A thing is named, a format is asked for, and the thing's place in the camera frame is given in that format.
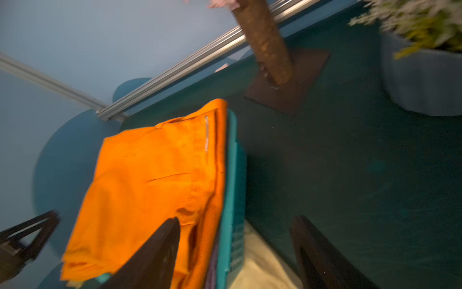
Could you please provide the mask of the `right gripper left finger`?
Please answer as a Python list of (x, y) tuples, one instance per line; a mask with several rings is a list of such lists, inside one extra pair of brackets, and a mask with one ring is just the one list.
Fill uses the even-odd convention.
[(169, 289), (180, 240), (179, 219), (167, 219), (102, 289)]

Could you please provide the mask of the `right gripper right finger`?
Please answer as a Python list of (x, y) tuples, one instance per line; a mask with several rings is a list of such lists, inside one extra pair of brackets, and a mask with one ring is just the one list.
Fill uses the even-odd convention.
[(294, 217), (290, 233), (304, 289), (377, 288), (306, 217)]

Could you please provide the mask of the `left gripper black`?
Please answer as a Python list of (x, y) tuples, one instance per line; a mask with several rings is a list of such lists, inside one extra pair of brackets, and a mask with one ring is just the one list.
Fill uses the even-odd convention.
[[(55, 211), (43, 213), (1, 231), (1, 284), (13, 279), (30, 260), (34, 261), (60, 223)], [(28, 245), (21, 241), (34, 238)]]

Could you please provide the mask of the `purple pants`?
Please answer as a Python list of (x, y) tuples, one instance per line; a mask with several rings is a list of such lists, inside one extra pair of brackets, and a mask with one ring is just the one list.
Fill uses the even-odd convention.
[(219, 253), (220, 237), (215, 238), (214, 247), (209, 259), (209, 267), (206, 275), (204, 289), (216, 289), (217, 286), (217, 262)]

